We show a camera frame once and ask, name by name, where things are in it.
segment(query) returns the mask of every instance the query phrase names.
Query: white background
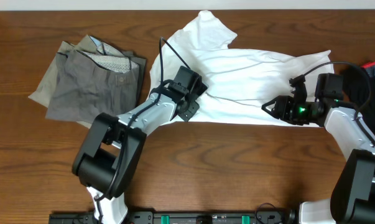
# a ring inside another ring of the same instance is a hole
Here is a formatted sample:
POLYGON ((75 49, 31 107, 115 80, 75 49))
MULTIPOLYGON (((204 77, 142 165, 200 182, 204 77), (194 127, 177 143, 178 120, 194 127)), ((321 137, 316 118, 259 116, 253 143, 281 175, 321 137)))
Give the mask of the white background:
POLYGON ((375 0, 0 0, 0 11, 131 9, 375 9, 375 0))

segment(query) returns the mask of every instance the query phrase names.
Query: white cloth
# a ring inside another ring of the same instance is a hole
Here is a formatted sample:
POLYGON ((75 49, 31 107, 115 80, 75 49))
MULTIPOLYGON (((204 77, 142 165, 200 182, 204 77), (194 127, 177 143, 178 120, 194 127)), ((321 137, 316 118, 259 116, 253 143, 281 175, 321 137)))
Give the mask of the white cloth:
MULTIPOLYGON (((290 126, 262 111, 262 104, 278 95, 292 95, 289 79, 329 62, 331 51, 293 57, 266 50, 229 49, 228 44, 236 37, 237 34, 210 11, 201 11, 197 18, 168 39, 208 85, 208 90, 197 99, 200 109, 190 121, 290 126)), ((164 80, 174 79, 183 63, 166 45, 162 47, 162 54, 164 80)), ((333 66, 326 65, 306 76, 308 101, 314 100, 320 73, 333 73, 333 66)), ((159 56, 150 77, 150 89, 153 89, 160 83, 159 56)), ((169 123, 175 121, 183 120, 177 116, 169 123)))

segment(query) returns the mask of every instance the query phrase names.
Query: green tape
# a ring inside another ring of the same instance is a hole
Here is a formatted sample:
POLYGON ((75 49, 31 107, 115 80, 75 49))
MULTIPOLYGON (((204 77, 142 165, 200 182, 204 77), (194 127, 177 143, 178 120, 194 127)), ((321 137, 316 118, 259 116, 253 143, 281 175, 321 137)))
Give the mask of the green tape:
POLYGON ((169 216, 168 215, 162 215, 161 216, 161 224, 169 224, 169 216))
POLYGON ((243 215, 241 219, 243 220, 242 224, 249 224, 249 215, 243 215))

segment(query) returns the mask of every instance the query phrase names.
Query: pile of folded clothes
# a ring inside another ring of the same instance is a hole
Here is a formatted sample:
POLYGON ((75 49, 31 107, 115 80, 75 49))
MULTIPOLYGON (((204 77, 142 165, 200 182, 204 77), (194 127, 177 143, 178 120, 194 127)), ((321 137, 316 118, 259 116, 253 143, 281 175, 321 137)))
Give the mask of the pile of folded clothes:
POLYGON ((100 113, 113 116, 137 105, 146 60, 92 37, 62 42, 30 99, 48 108, 46 118, 87 128, 100 113))
MULTIPOLYGON (((371 82, 371 101, 368 107, 361 113, 364 122, 368 128, 375 134, 375 62, 367 63, 361 66, 369 76, 371 82)), ((341 72, 343 75, 343 91, 348 95, 349 100, 357 106, 361 106, 369 96, 369 90, 366 80, 352 68, 348 68, 341 72)))

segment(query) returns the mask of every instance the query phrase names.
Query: cable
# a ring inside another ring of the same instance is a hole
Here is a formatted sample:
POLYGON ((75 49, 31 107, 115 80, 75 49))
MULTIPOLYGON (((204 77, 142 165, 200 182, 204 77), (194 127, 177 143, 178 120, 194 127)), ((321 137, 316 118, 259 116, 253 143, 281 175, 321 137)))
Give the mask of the cable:
POLYGON ((327 63, 323 63, 321 65, 317 65, 316 67, 310 69, 308 72, 304 73, 303 76, 308 75, 310 72, 312 72, 312 71, 314 71, 314 70, 316 70, 316 69, 318 69, 318 68, 320 68, 324 65, 330 65, 330 64, 349 65, 350 67, 353 67, 354 69, 356 69, 357 72, 359 72, 360 75, 366 80, 367 86, 368 86, 368 98, 359 108, 357 108, 356 106, 354 107, 356 112, 354 113, 353 119, 356 121, 356 124, 359 126, 360 130, 364 133, 364 135, 371 141, 371 144, 375 147, 375 139, 367 132, 367 130, 364 128, 363 124, 361 124, 361 122, 360 122, 361 118, 358 117, 358 114, 360 112, 362 112, 368 106, 369 102, 371 101, 371 98, 373 97, 372 96, 371 82, 369 81, 369 78, 368 78, 367 74, 359 66, 357 66, 356 64, 350 63, 350 62, 327 62, 327 63))
MULTIPOLYGON (((176 52, 176 50, 167 42, 167 40, 165 40, 163 37, 160 38, 160 41, 159 41, 159 54, 160 54, 160 71, 161 71, 161 79, 160 79, 160 86, 165 86, 166 84, 169 84, 172 82, 172 80, 166 80, 164 81, 164 63, 163 63, 163 60, 162 60, 162 41, 164 41, 168 46, 169 48, 175 53, 175 55, 184 63, 184 65, 190 69, 190 67, 187 65, 187 63, 181 58, 181 56, 176 52)), ((124 133, 124 136, 123 136, 123 139, 122 139, 122 144, 121 144, 121 148, 119 150, 119 158, 118 158, 118 162, 117 162, 117 166, 116 166, 116 170, 115 170, 115 173, 113 175, 113 178, 111 179, 111 182, 110 184, 108 185, 108 188, 106 190, 106 192, 100 196, 100 197, 95 197, 94 200, 96 202, 96 206, 98 207, 98 211, 99 211, 99 223, 101 223, 102 219, 103 219, 103 214, 101 212, 101 206, 100 206, 100 201, 102 199, 104 199, 113 189, 113 185, 115 183, 115 180, 118 178, 118 175, 119 175, 119 172, 121 170, 121 165, 122 165, 122 161, 123 161, 123 158, 124 158, 124 154, 125 154, 125 147, 127 145, 127 136, 128 136, 128 131, 129 129, 131 128, 132 126, 132 123, 137 119, 137 117, 142 114, 143 112, 145 112, 146 110, 148 110, 149 108, 151 108, 152 106, 156 105, 159 100, 160 100, 160 97, 161 97, 161 92, 158 93, 158 96, 157 98, 149 105, 147 105, 145 108, 141 109, 140 111, 138 111, 136 114, 132 115, 131 119, 129 120, 127 126, 126 126, 126 130, 125 130, 125 133, 124 133)))
POLYGON ((260 219, 258 219, 257 218, 257 213, 259 212, 259 210, 261 209, 261 207, 263 207, 263 206, 265 206, 265 205, 270 205, 270 206, 272 206, 274 209, 277 209, 274 205, 272 205, 271 203, 263 203, 263 204, 261 204, 257 209, 256 209, 256 212, 255 212, 255 219, 256 219, 256 221, 258 221, 260 224, 264 224, 260 219))

